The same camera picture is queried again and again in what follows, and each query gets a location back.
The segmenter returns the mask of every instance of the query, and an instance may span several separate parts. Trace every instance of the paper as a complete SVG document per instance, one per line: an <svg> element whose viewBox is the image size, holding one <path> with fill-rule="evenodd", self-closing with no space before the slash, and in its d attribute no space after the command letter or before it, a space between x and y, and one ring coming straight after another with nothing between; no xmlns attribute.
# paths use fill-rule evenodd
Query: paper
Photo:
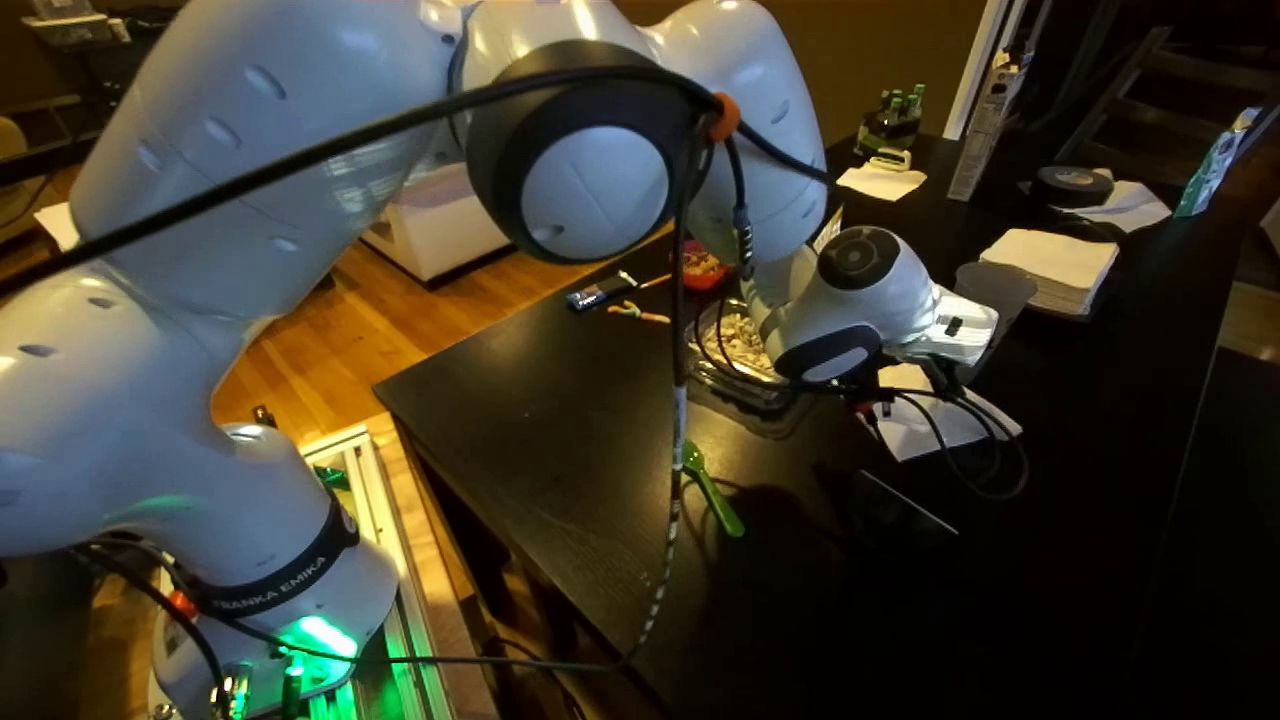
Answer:
<svg viewBox="0 0 1280 720"><path fill-rule="evenodd" d="M1084 217L1093 225L1118 225L1125 238L1166 225L1173 217L1167 205L1148 185L1138 185L1138 180L1118 180L1104 205L1058 210L1058 213Z"/></svg>
<svg viewBox="0 0 1280 720"><path fill-rule="evenodd" d="M1032 308L1059 315L1090 315L1098 287L1107 280L1120 244L1098 244L1066 232L1007 229L991 250L980 252L985 265L1007 265L1038 280Z"/></svg>
<svg viewBox="0 0 1280 720"><path fill-rule="evenodd" d="M882 390L903 390L903 394L920 394L928 390L920 365L889 365L882 368ZM964 400L975 406L975 414L987 414L985 419L975 419L974 410L959 410L954 400L939 400L939 395L896 395L889 406L877 406L877 434L884 439L884 448L892 452L892 459L912 459L912 457L928 457L928 452L939 452L939 439L949 448L964 448L964 445L975 445L975 439L1013 439L1019 435L1023 430L1004 418L991 400L975 395L974 390L964 390Z"/></svg>
<svg viewBox="0 0 1280 720"><path fill-rule="evenodd" d="M920 187L928 178L903 165L889 165L889 159L869 159L861 167L850 167L840 178L846 187L877 197L877 202L903 202L912 187Z"/></svg>
<svg viewBox="0 0 1280 720"><path fill-rule="evenodd" d="M81 229L71 221L71 205L37 210L37 225L52 238L52 244L61 252L71 252L81 244Z"/></svg>

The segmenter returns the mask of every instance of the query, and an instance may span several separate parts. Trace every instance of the green led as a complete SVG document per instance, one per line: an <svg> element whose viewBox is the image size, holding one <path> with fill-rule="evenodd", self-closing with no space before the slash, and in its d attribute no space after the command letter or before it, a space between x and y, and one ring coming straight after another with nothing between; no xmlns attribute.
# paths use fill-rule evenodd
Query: green led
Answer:
<svg viewBox="0 0 1280 720"><path fill-rule="evenodd" d="M315 469L313 471L320 477L326 490L353 490L347 471L346 469Z"/></svg>
<svg viewBox="0 0 1280 720"><path fill-rule="evenodd" d="M326 617L298 620L313 639L320 639L337 655L356 655L356 639L331 627Z"/></svg>
<svg viewBox="0 0 1280 720"><path fill-rule="evenodd" d="M234 720L250 720L250 678L235 678L235 682L229 685L229 701L234 701L229 718L234 718Z"/></svg>
<svg viewBox="0 0 1280 720"><path fill-rule="evenodd" d="M301 617L281 632L281 639L294 661L288 678L301 682L301 693L331 687L337 682L353 678L360 645L326 617Z"/></svg>

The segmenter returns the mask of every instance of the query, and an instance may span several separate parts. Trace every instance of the wall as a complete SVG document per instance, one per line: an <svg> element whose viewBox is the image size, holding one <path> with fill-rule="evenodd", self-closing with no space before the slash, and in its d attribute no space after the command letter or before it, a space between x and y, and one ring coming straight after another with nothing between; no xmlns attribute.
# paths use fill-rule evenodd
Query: wall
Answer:
<svg viewBox="0 0 1280 720"><path fill-rule="evenodd" d="M682 0L615 0L653 26ZM889 83L928 83L926 127L939 133L985 0L759 0L791 41L824 138L850 138Z"/></svg>

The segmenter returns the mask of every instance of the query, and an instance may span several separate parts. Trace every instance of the red object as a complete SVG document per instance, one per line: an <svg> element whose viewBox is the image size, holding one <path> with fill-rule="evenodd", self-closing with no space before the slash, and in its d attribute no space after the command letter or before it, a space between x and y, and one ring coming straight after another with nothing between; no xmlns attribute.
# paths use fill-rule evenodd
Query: red object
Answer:
<svg viewBox="0 0 1280 720"><path fill-rule="evenodd" d="M172 604L183 620L196 620L196 617L201 617L201 608L196 608L196 602L194 602L188 593L168 593L168 604Z"/></svg>
<svg viewBox="0 0 1280 720"><path fill-rule="evenodd" d="M693 291L714 291L724 286L728 269L699 244L699 239L683 239L682 250L682 286Z"/></svg>
<svg viewBox="0 0 1280 720"><path fill-rule="evenodd" d="M746 125L746 107L728 91L715 91L715 102L721 116L709 125L709 141L724 145Z"/></svg>

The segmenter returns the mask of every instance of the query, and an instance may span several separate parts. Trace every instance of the wooden floor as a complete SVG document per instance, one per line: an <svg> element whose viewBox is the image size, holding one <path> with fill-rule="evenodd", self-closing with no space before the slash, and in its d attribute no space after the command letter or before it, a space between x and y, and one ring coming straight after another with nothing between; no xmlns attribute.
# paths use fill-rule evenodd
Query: wooden floor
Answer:
<svg viewBox="0 0 1280 720"><path fill-rule="evenodd" d="M377 250L353 244L331 280L246 352L213 395L213 414L234 424L263 406L301 445L353 430L382 414L372 390L391 372L590 273L592 265L542 265L505 252L430 287Z"/></svg>

